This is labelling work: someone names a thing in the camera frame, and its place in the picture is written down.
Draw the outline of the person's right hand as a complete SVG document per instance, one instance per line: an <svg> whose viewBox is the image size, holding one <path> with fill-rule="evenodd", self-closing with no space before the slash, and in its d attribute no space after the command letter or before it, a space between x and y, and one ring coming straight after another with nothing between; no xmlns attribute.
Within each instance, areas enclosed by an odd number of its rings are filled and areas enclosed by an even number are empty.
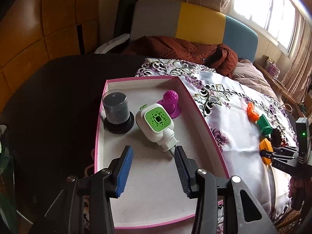
<svg viewBox="0 0 312 234"><path fill-rule="evenodd" d="M289 197L291 198L291 207L300 211L306 200L307 183L309 178L292 176L289 183Z"/></svg>

